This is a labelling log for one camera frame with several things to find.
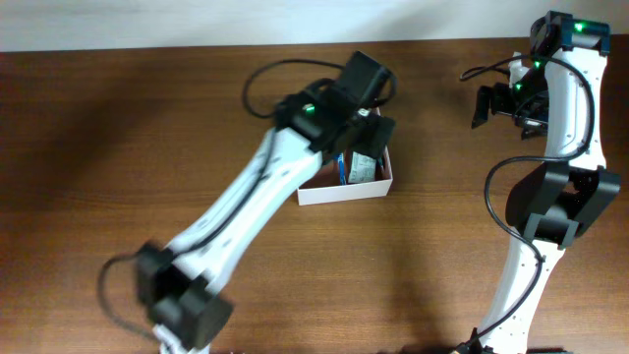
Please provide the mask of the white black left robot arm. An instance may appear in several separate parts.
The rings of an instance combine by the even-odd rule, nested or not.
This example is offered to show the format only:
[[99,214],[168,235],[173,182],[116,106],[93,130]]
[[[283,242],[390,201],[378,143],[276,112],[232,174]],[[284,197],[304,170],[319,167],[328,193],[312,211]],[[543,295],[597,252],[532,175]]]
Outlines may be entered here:
[[356,51],[335,79],[317,79],[275,104],[250,162],[191,226],[164,246],[135,254],[137,296],[162,353],[206,353],[233,306],[220,295],[264,225],[336,155],[380,158],[395,123],[378,107],[397,89],[394,74]]

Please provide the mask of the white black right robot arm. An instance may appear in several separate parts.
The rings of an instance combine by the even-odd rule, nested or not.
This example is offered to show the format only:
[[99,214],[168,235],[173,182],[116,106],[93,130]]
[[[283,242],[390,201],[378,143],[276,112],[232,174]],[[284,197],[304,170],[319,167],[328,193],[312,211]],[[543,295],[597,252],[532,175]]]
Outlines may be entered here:
[[510,236],[491,306],[458,353],[525,353],[547,281],[567,248],[620,192],[600,143],[600,87],[610,53],[610,27],[549,11],[530,30],[530,51],[490,65],[506,84],[478,90],[472,125],[489,115],[512,118],[523,139],[544,137],[541,156],[514,156],[489,171],[534,162],[511,190],[505,215],[487,211]]

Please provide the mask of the green white Dettol soap box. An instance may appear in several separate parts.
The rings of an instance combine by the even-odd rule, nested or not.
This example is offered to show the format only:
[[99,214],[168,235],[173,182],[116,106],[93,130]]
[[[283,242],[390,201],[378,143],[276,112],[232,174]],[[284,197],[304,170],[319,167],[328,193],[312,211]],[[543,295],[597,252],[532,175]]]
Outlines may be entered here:
[[375,168],[375,159],[353,151],[348,182],[350,184],[373,182],[375,180]]

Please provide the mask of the blue white toothbrush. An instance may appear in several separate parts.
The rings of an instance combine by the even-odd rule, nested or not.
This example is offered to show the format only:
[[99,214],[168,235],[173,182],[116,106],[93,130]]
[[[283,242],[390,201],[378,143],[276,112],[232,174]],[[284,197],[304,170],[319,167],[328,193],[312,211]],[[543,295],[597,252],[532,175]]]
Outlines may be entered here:
[[338,168],[338,173],[339,173],[339,185],[345,186],[347,184],[347,177],[346,177],[345,160],[344,160],[343,152],[335,155],[335,163],[336,163],[336,167]]

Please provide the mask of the pink cardboard box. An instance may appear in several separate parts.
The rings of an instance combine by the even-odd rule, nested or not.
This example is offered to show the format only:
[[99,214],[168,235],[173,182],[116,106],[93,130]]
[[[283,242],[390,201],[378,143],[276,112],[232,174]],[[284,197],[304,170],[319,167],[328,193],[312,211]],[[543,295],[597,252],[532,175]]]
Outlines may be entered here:
[[382,156],[385,166],[384,174],[375,168],[375,180],[369,183],[350,184],[348,182],[352,150],[345,150],[344,160],[347,184],[339,185],[339,173],[335,156],[317,172],[317,174],[297,190],[298,205],[312,206],[339,203],[354,200],[386,197],[393,182],[393,172],[388,147]]

